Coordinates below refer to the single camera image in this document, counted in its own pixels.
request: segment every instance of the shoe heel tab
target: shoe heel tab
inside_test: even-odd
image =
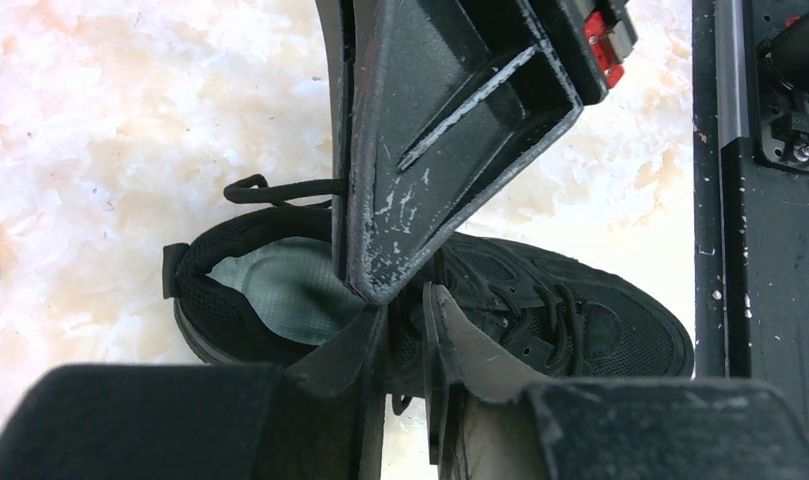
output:
[[[180,291],[177,288],[177,264],[189,250],[186,243],[175,243],[163,247],[163,298],[177,298]]]

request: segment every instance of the black plastic housing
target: black plastic housing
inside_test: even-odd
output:
[[[767,58],[785,88],[809,95],[809,12],[789,20],[789,27],[772,39]]]
[[[334,263],[356,294],[391,301],[585,103],[604,98],[587,3],[317,2],[334,176],[350,185],[333,204]],[[629,50],[636,35],[621,2],[598,4]]]
[[[386,310],[288,369],[53,370],[0,435],[0,479],[380,477]]]
[[[547,378],[425,289],[439,478],[809,479],[809,436],[760,382]]]

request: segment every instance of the shoe sole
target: shoe sole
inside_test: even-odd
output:
[[[174,299],[174,321],[177,323],[177,328],[180,329],[180,334],[183,335],[183,340],[189,345],[189,349],[195,354],[202,362],[214,365],[224,364],[244,364],[235,357],[230,356],[220,348],[207,342],[207,340],[198,333],[195,328],[189,323],[183,309],[180,307],[180,300]]]

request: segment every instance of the black metal frame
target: black metal frame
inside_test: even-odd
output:
[[[771,95],[757,54],[808,11],[693,1],[697,375],[767,381],[809,431],[809,174],[762,153]]]

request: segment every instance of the black tube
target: black tube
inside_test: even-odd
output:
[[[784,87],[809,94],[809,12],[772,40],[766,59]]]

